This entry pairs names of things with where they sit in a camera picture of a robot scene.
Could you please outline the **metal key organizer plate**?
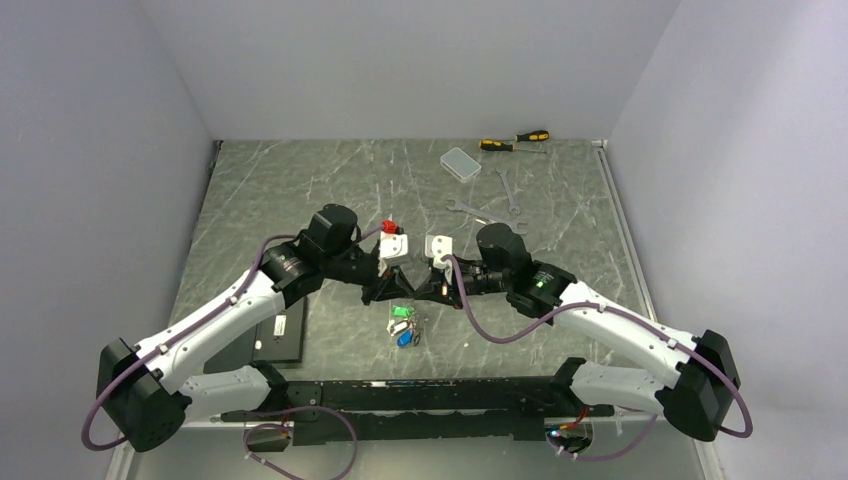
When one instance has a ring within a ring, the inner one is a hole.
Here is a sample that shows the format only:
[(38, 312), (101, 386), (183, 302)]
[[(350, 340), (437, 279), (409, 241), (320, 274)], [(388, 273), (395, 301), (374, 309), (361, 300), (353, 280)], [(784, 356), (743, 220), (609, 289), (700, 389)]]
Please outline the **metal key organizer plate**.
[[(388, 327), (388, 325), (389, 325), (389, 322), (390, 322), (390, 321), (392, 321), (392, 320), (394, 320), (394, 321), (408, 320), (408, 321), (410, 322), (410, 327), (409, 327), (408, 329), (414, 329), (416, 332), (418, 332), (418, 333), (419, 333), (419, 336), (420, 336), (420, 340), (421, 340), (421, 335), (422, 335), (422, 330), (421, 330), (421, 328), (422, 328), (422, 326), (421, 326), (420, 321), (419, 321), (419, 318), (418, 318), (417, 309), (416, 309), (414, 306), (412, 306), (412, 305), (403, 305), (403, 304), (401, 304), (402, 306), (411, 306), (411, 307), (413, 307), (413, 308), (415, 309), (414, 315), (413, 315), (412, 317), (410, 317), (410, 318), (396, 318), (396, 317), (392, 317), (392, 316), (391, 316), (391, 307), (392, 307), (393, 305), (391, 305), (391, 306), (390, 306), (390, 310), (389, 310), (389, 320), (388, 320), (388, 322), (387, 322), (386, 331), (387, 331), (387, 327)], [(397, 340), (397, 338), (398, 338), (398, 336), (399, 336), (399, 335), (400, 335), (400, 334), (395, 335), (395, 336), (391, 336), (391, 335), (389, 334), (389, 336), (390, 336), (390, 337), (391, 337), (391, 338), (395, 341), (395, 343), (396, 343), (396, 340)]]

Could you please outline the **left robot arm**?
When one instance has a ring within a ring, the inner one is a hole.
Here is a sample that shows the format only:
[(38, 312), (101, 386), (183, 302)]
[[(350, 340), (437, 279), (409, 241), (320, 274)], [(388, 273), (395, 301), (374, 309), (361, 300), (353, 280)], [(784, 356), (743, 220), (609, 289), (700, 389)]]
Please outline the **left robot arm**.
[[(410, 295), (397, 272), (408, 247), (404, 228), (393, 220), (362, 230), (357, 215), (338, 204), (325, 205), (296, 234), (268, 237), (249, 268), (208, 303), (135, 344), (118, 338), (101, 350), (84, 446), (103, 451), (127, 443), (146, 452), (198, 418), (234, 410), (279, 417), (287, 383), (268, 363), (218, 374), (203, 374), (201, 367), (326, 279), (360, 286), (364, 304)], [(380, 291), (386, 285), (393, 288), (387, 295)]]

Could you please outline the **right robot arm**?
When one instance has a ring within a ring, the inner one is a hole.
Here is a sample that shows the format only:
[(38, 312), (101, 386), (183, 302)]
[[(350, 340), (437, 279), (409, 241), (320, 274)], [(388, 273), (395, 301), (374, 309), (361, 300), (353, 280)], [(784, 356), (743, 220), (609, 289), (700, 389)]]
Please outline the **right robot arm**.
[[(719, 434), (745, 439), (754, 424), (740, 392), (729, 341), (707, 329), (678, 330), (640, 315), (555, 265), (537, 261), (509, 226), (494, 223), (477, 234), (480, 259), (455, 255), (452, 238), (429, 235), (424, 255), (437, 280), (436, 298), (464, 311), (472, 328), (494, 344), (511, 344), (544, 324), (562, 325), (632, 361), (630, 367), (569, 358), (552, 378), (551, 401), (574, 415), (614, 405), (662, 416), (680, 433), (703, 442)], [(508, 336), (488, 332), (470, 305), (473, 295), (502, 293), (529, 325)]]

